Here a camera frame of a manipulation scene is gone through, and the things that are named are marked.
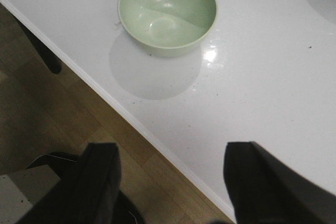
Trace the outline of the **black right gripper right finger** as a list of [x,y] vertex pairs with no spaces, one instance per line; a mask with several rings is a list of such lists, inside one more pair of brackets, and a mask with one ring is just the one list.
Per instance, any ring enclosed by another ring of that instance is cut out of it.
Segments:
[[229,142],[223,173],[237,223],[335,223],[335,195],[256,142]]

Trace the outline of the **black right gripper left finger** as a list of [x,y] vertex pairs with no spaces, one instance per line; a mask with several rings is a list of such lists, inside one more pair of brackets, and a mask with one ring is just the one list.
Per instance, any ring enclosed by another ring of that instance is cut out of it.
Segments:
[[61,180],[18,223],[112,223],[121,183],[115,143],[90,143]]

